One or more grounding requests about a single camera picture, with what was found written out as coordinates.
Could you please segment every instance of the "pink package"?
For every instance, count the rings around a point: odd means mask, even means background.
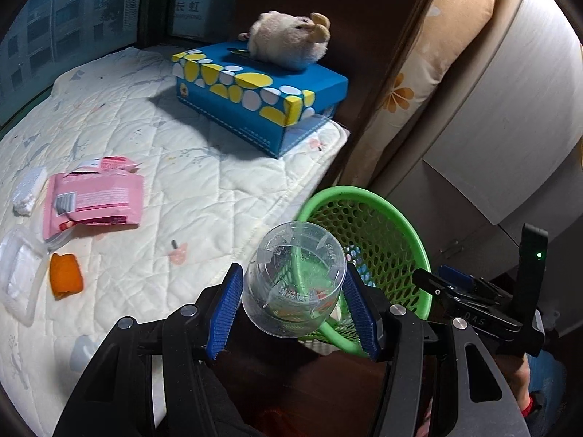
[[[77,224],[139,224],[144,209],[144,177],[126,170],[59,173],[48,180],[43,237]]]
[[[123,169],[127,170],[128,172],[132,172],[137,167],[137,162],[133,162],[131,159],[128,159],[125,156],[106,156],[104,158],[95,158],[92,160],[83,161],[72,170],[72,173],[101,173],[106,172],[106,170],[113,169]]]

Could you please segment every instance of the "orange sponge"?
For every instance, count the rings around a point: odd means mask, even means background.
[[[83,290],[83,276],[81,276],[75,255],[53,254],[48,275],[55,299],[61,299]]]

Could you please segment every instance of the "stuffed animal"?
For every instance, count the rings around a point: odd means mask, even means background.
[[[310,18],[269,11],[262,13],[249,33],[247,49],[253,59],[277,64],[290,70],[304,70],[326,53],[330,40],[330,20],[320,13]]]

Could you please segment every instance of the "red wristband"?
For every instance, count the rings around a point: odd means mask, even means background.
[[[528,406],[526,406],[526,408],[523,409],[523,411],[522,411],[523,412],[523,417],[526,417],[526,416],[528,416],[531,413],[532,406],[535,403],[534,400],[532,399],[532,396],[530,398],[531,398],[531,401],[528,403]]]

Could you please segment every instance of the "blue shoebox with polka dots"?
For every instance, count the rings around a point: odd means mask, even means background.
[[[243,42],[172,56],[180,101],[279,158],[345,98],[348,79],[318,64],[302,72],[252,60]]]

